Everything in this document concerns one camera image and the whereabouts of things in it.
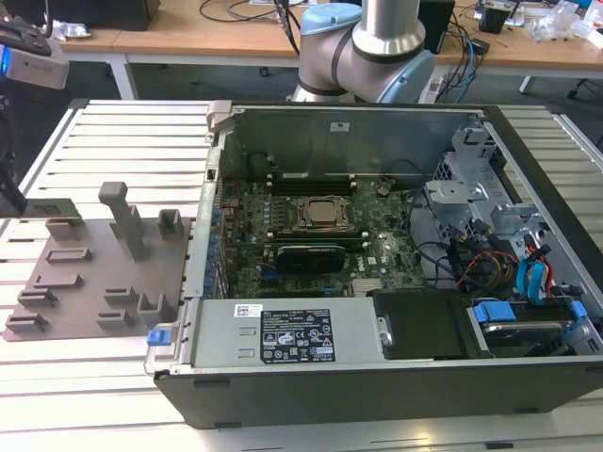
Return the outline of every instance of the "blue tab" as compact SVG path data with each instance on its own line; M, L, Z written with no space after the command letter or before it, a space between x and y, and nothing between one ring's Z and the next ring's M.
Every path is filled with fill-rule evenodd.
M488 314L483 310L481 305L477 305L473 308L473 312L475 313L475 317L478 319L478 323L483 323L488 321Z
M513 322L517 319L509 301L482 301L473 308L478 322Z
M171 344L170 330L150 330L147 333L147 345L149 347L164 347Z
M581 301L572 301L572 311L574 311L576 318L584 318L588 315Z

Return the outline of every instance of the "black box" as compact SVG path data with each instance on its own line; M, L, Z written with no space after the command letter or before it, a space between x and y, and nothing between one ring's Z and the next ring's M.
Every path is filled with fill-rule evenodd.
M31 24L45 23L44 0L5 0L4 3L12 16L21 16ZM58 21L143 31L157 14L160 0L51 0L49 3Z

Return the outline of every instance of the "blue object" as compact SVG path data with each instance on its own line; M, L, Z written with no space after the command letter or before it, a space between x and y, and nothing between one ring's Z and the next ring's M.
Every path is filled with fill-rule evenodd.
M467 39L467 43L469 44L469 52L470 52L469 72L467 73L467 76L464 78L463 87L461 88L461 92L459 92L459 96L456 98L456 101L454 102L455 104L458 104L459 102L461 102L464 94L467 92L467 89L469 88L469 81L475 77L475 74L472 75L473 60L475 59L475 51L473 50L473 42L471 42L471 38L469 38L468 35L465 35L465 38Z
M147 345L149 347L164 347L171 344L170 330L150 330L147 333Z
M349 3L316 5L308 8L301 17L301 35L314 35L333 31L360 21L362 9Z
M414 103L435 67L435 56L424 50L401 67L377 98L380 104Z
M532 271L530 274L530 281L528 282L528 288L526 288L526 278L528 277L528 270L530 268L532 268ZM546 267L542 262L524 259L519 263L519 268L517 269L517 278L515 280L519 293L521 295L527 293L528 298L532 299L539 306L545 304L545 302L540 298L540 286L543 283L545 269Z
M2 52L2 66L0 69L0 73L5 75L8 72L8 66L10 65L10 49L5 46L4 51Z
M593 0L569 0L572 3L580 5L582 8L587 8L593 3Z
M509 301L482 301L473 308L479 323L484 322L513 322L517 319Z
M584 318L588 315L586 308L581 301L572 301L572 311L574 311L577 319Z

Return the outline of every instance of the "floor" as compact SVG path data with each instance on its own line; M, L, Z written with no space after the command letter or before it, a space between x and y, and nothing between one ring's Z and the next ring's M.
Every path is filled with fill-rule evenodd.
M179 100L283 100L296 86L297 70L270 68L262 77L257 68L225 66L135 65L134 74L141 99ZM23 177L38 151L54 130L73 98L118 99L114 81L102 63L72 63L67 88L40 89L5 80L0 94L13 100L12 129L18 150L16 171ZM464 104L546 105L567 114L584 134L597 142L603 134L603 88L582 88L571 100L567 92L573 79L539 78L529 95L517 90L521 78L478 76L463 99ZM450 102L456 98L452 92Z

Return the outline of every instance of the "wooden desk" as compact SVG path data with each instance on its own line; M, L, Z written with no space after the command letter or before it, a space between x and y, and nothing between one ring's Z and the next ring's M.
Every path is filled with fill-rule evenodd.
M61 44L62 49L68 53L74 52L112 52L113 42L122 33L113 29L94 29L92 36L82 40L68 40Z
M549 40L536 42L526 28L503 27L499 35L481 33L478 21L473 19L473 9L461 15L463 8L474 5L475 0L457 0L454 9L459 23L464 26L472 39L490 43L488 54L482 67L524 67L533 69L603 70L603 51L587 40ZM451 36L447 36L438 63L458 64L461 47Z
M111 33L117 36L111 52L85 49L85 42L69 43L72 59L104 61L111 64L123 99L138 97L130 63L158 64L217 64L227 66L297 67L298 58L291 49L285 34L277 24L236 23L223 24L205 19L199 13L202 0L162 0L154 22L146 32ZM535 42L525 28L505 27L501 34L478 31L472 10L462 14L463 8L475 0L457 0L455 12L472 38L491 44L483 59L480 73L499 75L547 76L567 78L603 78L603 51L590 42L580 39ZM224 11L222 2L210 4L204 11L225 20L231 17ZM237 11L253 15L266 8L242 5ZM294 8L301 17L305 8ZM103 36L94 38L102 41ZM456 40L446 37L444 47L437 56L435 77L448 73L458 64L462 50ZM522 85L522 92L530 80Z
M149 30L143 33L123 31L113 42L113 51L132 54L296 57L276 23L213 22L199 13L201 3L201 0L161 0L159 13ZM204 8L204 13L233 20L225 12L224 5L220 1L212 2ZM269 10L249 5L236 9L238 13L249 16ZM293 10L296 16L301 17L306 8Z

